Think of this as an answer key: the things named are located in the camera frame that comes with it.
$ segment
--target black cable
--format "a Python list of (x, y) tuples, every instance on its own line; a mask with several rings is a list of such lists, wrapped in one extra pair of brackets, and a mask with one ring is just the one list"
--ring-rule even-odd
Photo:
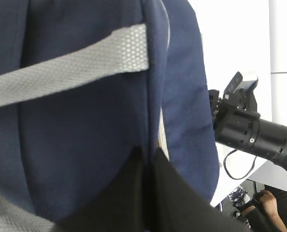
[(245, 174), (245, 175), (244, 175), (243, 177), (241, 177), (241, 178), (234, 178), (234, 177), (232, 177), (232, 175), (231, 175), (231, 174), (229, 173), (229, 171), (227, 170), (226, 160), (227, 160), (228, 156), (230, 156), (231, 154), (235, 153), (236, 151), (237, 151), (237, 150), (235, 149), (235, 150), (229, 152), (229, 153), (226, 155), (226, 157), (225, 157), (225, 159), (224, 159), (224, 161), (223, 161), (223, 166), (224, 166), (224, 169), (225, 169), (227, 175), (228, 175), (231, 179), (233, 179), (233, 180), (242, 180), (242, 179), (246, 178), (246, 177), (253, 171), (253, 169), (254, 169), (254, 167), (255, 167), (255, 161), (256, 161), (257, 156), (255, 156), (255, 158), (254, 158), (254, 160), (253, 160), (252, 167), (251, 167), (251, 169), (248, 171), (247, 174)]

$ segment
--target person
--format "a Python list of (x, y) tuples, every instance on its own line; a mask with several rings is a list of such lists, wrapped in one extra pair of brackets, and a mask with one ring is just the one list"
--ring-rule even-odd
[(238, 186), (228, 199), (249, 220), (253, 231), (287, 232), (287, 192), (265, 185), (258, 196), (260, 207), (256, 207), (246, 190)]

